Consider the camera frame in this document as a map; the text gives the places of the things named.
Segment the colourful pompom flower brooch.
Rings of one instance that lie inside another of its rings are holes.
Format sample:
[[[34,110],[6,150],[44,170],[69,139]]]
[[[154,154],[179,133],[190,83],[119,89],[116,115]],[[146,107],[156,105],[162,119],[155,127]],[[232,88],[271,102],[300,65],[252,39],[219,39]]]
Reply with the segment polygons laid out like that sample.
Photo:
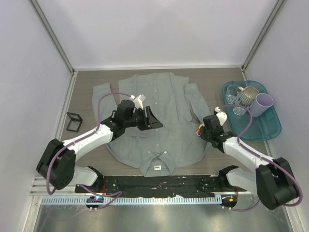
[[[200,124],[197,128],[197,135],[198,136],[201,136],[202,132],[204,131],[205,129],[205,125],[204,124]]]

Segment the grey button-up shirt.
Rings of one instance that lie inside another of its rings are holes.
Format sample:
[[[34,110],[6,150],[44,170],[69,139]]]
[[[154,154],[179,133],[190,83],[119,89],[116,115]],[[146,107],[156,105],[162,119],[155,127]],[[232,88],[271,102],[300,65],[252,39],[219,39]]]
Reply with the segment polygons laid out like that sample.
[[[210,143],[197,135],[209,108],[195,83],[171,72],[134,75],[118,83],[120,100],[144,95],[162,128],[128,128],[107,144],[117,160],[137,168],[145,177],[171,175],[176,168],[202,160]]]

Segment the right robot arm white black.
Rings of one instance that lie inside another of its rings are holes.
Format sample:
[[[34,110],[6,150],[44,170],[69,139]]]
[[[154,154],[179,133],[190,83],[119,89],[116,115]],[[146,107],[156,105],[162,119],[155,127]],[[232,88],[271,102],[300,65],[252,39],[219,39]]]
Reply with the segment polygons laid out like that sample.
[[[218,185],[224,191],[240,187],[258,196],[259,201],[270,210],[279,206],[291,206],[290,201],[302,201],[303,193],[297,183],[289,162],[284,158],[274,159],[245,144],[233,132],[225,132],[226,115],[219,112],[203,118],[197,130],[201,139],[222,153],[232,156],[245,165],[250,172],[238,167],[223,170]]]

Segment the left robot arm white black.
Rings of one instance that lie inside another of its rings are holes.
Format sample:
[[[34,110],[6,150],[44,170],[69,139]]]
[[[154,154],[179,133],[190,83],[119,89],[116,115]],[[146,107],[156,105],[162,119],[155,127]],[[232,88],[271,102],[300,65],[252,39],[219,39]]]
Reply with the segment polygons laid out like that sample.
[[[99,192],[104,185],[103,175],[95,168],[79,167],[76,161],[95,148],[119,138],[127,128],[140,131],[158,129],[163,124],[149,106],[123,100],[113,113],[94,129],[70,140],[51,140],[38,165],[37,172],[45,178],[48,194],[69,184],[79,185],[86,191]]]

